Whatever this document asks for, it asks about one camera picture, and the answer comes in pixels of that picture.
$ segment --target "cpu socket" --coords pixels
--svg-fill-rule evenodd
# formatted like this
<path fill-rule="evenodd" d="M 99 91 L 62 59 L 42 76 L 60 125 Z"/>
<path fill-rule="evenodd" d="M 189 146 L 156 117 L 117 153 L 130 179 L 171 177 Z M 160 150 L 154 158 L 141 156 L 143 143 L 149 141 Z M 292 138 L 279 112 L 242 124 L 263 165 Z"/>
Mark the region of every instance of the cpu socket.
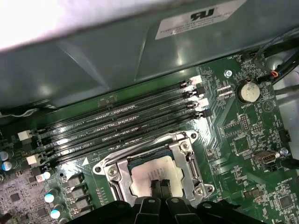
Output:
<path fill-rule="evenodd" d="M 182 197 L 192 206 L 214 192 L 204 184 L 192 144 L 196 131 L 168 133 L 108 155 L 93 167 L 105 175 L 115 200 L 135 204 L 138 197 L 152 196 L 152 180 L 169 180 L 173 197 Z"/>

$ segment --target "motherboard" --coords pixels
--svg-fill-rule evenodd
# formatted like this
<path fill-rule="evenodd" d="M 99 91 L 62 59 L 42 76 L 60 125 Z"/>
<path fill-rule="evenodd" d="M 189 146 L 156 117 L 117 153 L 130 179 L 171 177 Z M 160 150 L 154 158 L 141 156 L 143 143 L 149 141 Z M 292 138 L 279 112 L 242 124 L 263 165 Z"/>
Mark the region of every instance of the motherboard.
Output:
<path fill-rule="evenodd" d="M 0 214 L 63 224 L 114 200 L 134 204 L 150 196 L 145 179 L 167 177 L 194 206 L 224 199 L 265 223 L 298 223 L 297 172 L 282 165 L 291 139 L 268 78 L 240 53 L 0 127 Z M 179 138 L 188 196 L 169 143 Z M 113 162 L 126 163 L 128 189 L 113 186 Z"/>

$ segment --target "ram slot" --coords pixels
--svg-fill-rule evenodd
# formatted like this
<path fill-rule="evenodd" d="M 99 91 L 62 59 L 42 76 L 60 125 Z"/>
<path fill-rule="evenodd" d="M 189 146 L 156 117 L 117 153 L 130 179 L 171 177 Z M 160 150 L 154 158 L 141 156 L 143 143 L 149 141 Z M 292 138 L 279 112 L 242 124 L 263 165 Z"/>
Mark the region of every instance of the ram slot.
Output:
<path fill-rule="evenodd" d="M 80 157 L 87 156 L 90 154 L 111 153 L 113 151 L 121 150 L 124 147 L 129 147 L 131 145 L 141 143 L 143 141 L 154 139 L 162 134 L 177 131 L 180 128 L 180 124 L 184 124 L 185 122 L 192 120 L 193 118 L 194 118 L 194 114 L 187 114 L 187 115 L 180 117 L 180 119 L 169 120 L 162 124 L 153 126 L 152 128 L 150 128 L 148 130 L 148 132 L 150 132 L 150 134 L 148 132 L 146 132 L 146 133 L 143 133 L 140 135 L 136 135 L 136 136 L 133 136 L 129 139 L 123 140 L 114 145 L 113 144 L 111 145 L 111 143 L 108 142 L 106 144 L 89 147 L 89 148 L 81 150 L 81 151 L 76 151 L 72 154 L 68 154 L 65 156 L 61 156 L 61 157 L 52 159 L 45 163 L 50 164 L 51 167 L 55 167 L 57 165 L 60 165 L 60 164 L 66 163 L 66 162 L 70 162 L 74 159 L 78 159 Z"/>
<path fill-rule="evenodd" d="M 125 100 L 125 101 L 121 101 L 121 102 L 115 102 L 113 105 L 117 106 L 117 107 L 118 106 L 122 107 L 125 104 L 129 104 L 131 102 L 134 102 L 134 101 L 137 101 L 137 100 L 140 100 L 140 99 L 143 99 L 143 98 L 154 96 L 154 95 L 157 95 L 159 93 L 163 93 L 163 92 L 167 92 L 167 91 L 175 91 L 175 90 L 178 90 L 180 88 L 181 88 L 181 84 L 175 84 L 175 85 L 163 88 L 163 89 L 159 89 L 159 90 L 156 90 L 156 91 L 153 91 L 153 92 L 150 92 L 150 93 L 143 94 L 141 96 L 135 97 L 135 98 L 130 99 L 130 100 Z M 60 126 L 64 126 L 67 122 L 76 121 L 78 119 L 85 118 L 87 116 L 94 115 L 94 114 L 97 114 L 99 112 L 106 111 L 106 110 L 107 110 L 107 106 L 103 106 L 103 107 L 101 107 L 101 108 L 99 108 L 97 110 L 94 110 L 94 111 L 91 111 L 91 112 L 88 112 L 88 113 L 85 113 L 85 114 L 81 114 L 81 115 L 78 115 L 76 117 L 72 117 L 72 118 L 69 118 L 69 119 L 59 120 L 59 121 L 54 122 L 54 123 L 52 123 L 50 125 L 47 125 L 46 128 L 48 130 L 51 130 L 51 129 L 54 129 L 54 128 L 58 128 Z"/>
<path fill-rule="evenodd" d="M 184 93 L 184 89 L 171 90 L 144 99 L 140 99 L 132 103 L 125 104 L 124 106 L 116 107 L 111 110 L 106 109 L 101 113 L 97 113 L 85 118 L 64 123 L 60 127 L 55 127 L 54 129 L 48 130 L 47 133 L 41 135 L 41 138 L 44 138 L 46 136 L 49 137 L 59 135 L 62 133 L 76 132 L 78 130 L 85 129 L 108 121 L 114 118 L 115 116 L 123 116 L 125 114 L 143 110 L 145 107 L 153 107 L 155 105 L 167 102 L 171 99 L 182 97 L 182 93 Z"/>
<path fill-rule="evenodd" d="M 156 119 L 150 119 L 149 121 L 147 121 L 145 123 L 141 123 L 137 126 L 130 127 L 130 128 L 124 129 L 124 130 L 119 130 L 112 134 L 97 137 L 95 139 L 79 143 L 72 147 L 55 149 L 55 150 L 53 150 L 53 152 L 47 153 L 47 154 L 51 155 L 54 153 L 55 155 L 53 157 L 55 157 L 55 156 L 61 156 L 61 155 L 74 153 L 76 151 L 80 151 L 80 150 L 83 150 L 83 149 L 86 149 L 86 148 L 89 148 L 89 147 L 92 147 L 95 145 L 99 145 L 104 142 L 109 142 L 110 144 L 114 144 L 115 142 L 118 142 L 120 140 L 130 138 L 132 135 L 138 135 L 138 134 L 148 132 L 148 130 L 152 130 L 157 124 L 162 124 L 168 120 L 179 119 L 179 117 L 184 116 L 189 113 L 192 113 L 192 112 L 195 112 L 195 110 L 194 109 L 182 109 L 178 112 L 169 113 L 167 115 L 158 117 Z"/>
<path fill-rule="evenodd" d="M 99 126 L 91 127 L 79 132 L 76 132 L 74 134 L 69 134 L 63 138 L 60 139 L 53 139 L 50 144 L 47 144 L 44 146 L 44 150 L 48 150 L 53 147 L 63 147 L 63 146 L 71 146 L 74 144 L 77 144 L 79 141 L 86 141 L 90 140 L 92 138 L 95 138 L 99 135 L 103 135 L 106 133 L 111 133 L 115 131 L 115 129 L 120 128 L 120 126 L 128 126 L 132 125 L 136 122 L 143 122 L 147 119 L 152 119 L 155 116 L 161 116 L 168 112 L 174 112 L 177 110 L 180 110 L 182 108 L 186 107 L 186 104 L 190 103 L 187 99 L 180 99 L 171 101 L 156 107 L 153 107 L 151 109 L 144 110 L 138 114 L 130 115 L 127 117 L 124 117 L 122 119 L 117 119 L 113 122 L 108 122 Z"/>

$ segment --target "white sticker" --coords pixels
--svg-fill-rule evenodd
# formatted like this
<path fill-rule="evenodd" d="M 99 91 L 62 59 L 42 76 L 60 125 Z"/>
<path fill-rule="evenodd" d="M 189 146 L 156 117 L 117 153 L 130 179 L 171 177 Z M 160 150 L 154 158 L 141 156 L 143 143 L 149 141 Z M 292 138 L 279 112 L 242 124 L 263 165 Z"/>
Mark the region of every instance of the white sticker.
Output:
<path fill-rule="evenodd" d="M 156 40 L 225 21 L 245 2 L 246 0 L 229 1 L 164 19 L 160 23 Z"/>

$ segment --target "metal socket bracket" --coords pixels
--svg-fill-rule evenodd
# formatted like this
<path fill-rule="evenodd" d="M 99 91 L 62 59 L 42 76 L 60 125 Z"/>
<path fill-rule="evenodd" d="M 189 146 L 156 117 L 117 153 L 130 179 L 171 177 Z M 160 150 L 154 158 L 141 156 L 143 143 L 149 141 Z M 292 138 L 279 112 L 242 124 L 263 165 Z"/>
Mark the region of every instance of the metal socket bracket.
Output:
<path fill-rule="evenodd" d="M 133 153 L 136 155 L 144 147 L 153 146 L 165 140 L 172 140 L 172 143 L 168 144 L 167 147 L 172 151 L 177 167 L 181 168 L 184 173 L 181 180 L 184 198 L 189 200 L 192 206 L 196 206 L 214 192 L 213 185 L 203 183 L 195 159 L 192 143 L 197 138 L 198 133 L 196 131 L 168 133 L 154 140 L 110 154 L 93 167 L 93 172 L 97 175 L 106 176 L 115 200 L 123 200 L 133 206 L 137 197 L 132 195 L 130 190 L 133 182 L 128 170 L 128 158 Z"/>

